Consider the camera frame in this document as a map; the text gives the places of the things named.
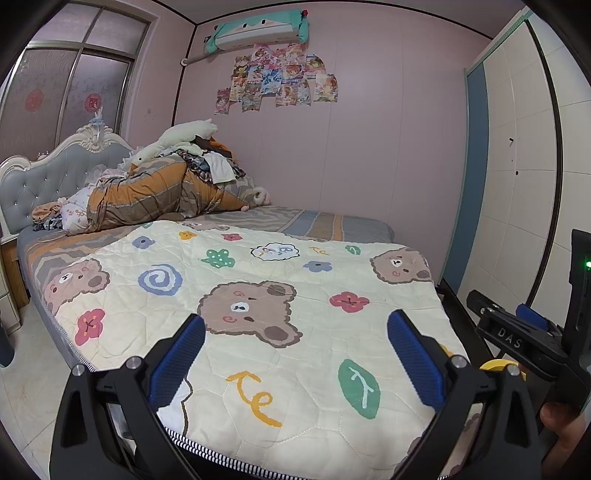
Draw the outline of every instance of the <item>pink wall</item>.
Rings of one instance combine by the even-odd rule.
[[[124,106],[121,135],[146,146],[170,127],[174,100],[194,25],[151,0],[103,0],[151,21],[134,67]]]
[[[487,39],[382,5],[289,8],[309,11],[309,53],[336,74],[338,103],[276,108],[270,96],[260,112],[242,113],[236,104],[229,115],[213,117],[216,92],[229,87],[234,57],[241,53],[231,51],[186,69],[176,122],[213,118],[220,128],[216,138],[236,152],[273,203],[388,222],[397,242],[418,248],[439,275],[463,177],[462,69]],[[197,28],[191,55],[202,51],[217,22]]]

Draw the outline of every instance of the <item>bed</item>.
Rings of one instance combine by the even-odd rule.
[[[197,312],[203,347],[150,392],[175,444],[262,478],[390,478],[434,410],[389,344],[388,314],[403,308],[465,355],[426,260],[377,220],[278,206],[75,236],[32,230],[33,206],[72,195],[129,150],[87,125],[39,162],[0,166],[4,238],[18,235],[31,298],[68,364],[118,367]]]

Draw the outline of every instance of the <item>anime poster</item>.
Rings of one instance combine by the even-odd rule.
[[[326,73],[324,62],[316,55],[306,55],[306,66],[304,67],[304,76],[307,79],[316,78],[317,73]]]
[[[314,87],[315,102],[336,102],[339,96],[339,87],[336,77],[331,73],[317,73],[316,86]]]
[[[299,80],[283,80],[279,92],[275,95],[275,105],[296,105]]]
[[[244,87],[244,95],[242,95],[242,111],[259,110],[261,108],[261,84],[247,83]]]
[[[261,95],[269,93],[277,93],[281,88],[281,70],[280,69],[265,69],[262,72]]]
[[[250,55],[239,55],[234,61],[234,70],[232,77],[243,77],[246,78],[248,75],[248,66],[251,63]]]
[[[230,101],[239,102],[242,99],[244,93],[244,86],[246,85],[247,79],[244,77],[234,77],[232,79],[232,86],[230,87]]]
[[[301,80],[304,77],[302,65],[285,65],[283,67],[283,80]]]
[[[285,63],[287,65],[305,65],[306,64],[306,44],[290,43],[285,53]]]
[[[269,65],[271,63],[271,49],[268,45],[255,43],[252,49],[251,65]]]
[[[262,73],[267,65],[251,64],[248,69],[248,82],[249,83],[260,83],[262,82]]]
[[[216,100],[216,113],[227,114],[230,111],[230,89],[227,88],[225,90],[218,90],[217,91],[217,100]]]
[[[297,104],[312,105],[310,85],[308,84],[308,79],[306,78],[302,78],[297,86]]]
[[[286,65],[287,61],[287,48],[276,48],[271,53],[271,67],[273,69],[280,69],[283,65]]]

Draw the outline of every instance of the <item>quilted mat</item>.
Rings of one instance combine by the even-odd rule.
[[[465,354],[403,245],[158,221],[61,270],[44,301],[97,369],[200,314],[205,343],[158,415],[178,445],[263,477],[391,477],[434,416],[388,340],[393,310]]]

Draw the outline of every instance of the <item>blue wardrobe panel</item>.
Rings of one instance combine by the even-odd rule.
[[[488,98],[484,64],[467,77],[468,153],[460,212],[443,278],[457,293],[462,283],[480,218],[488,160]]]

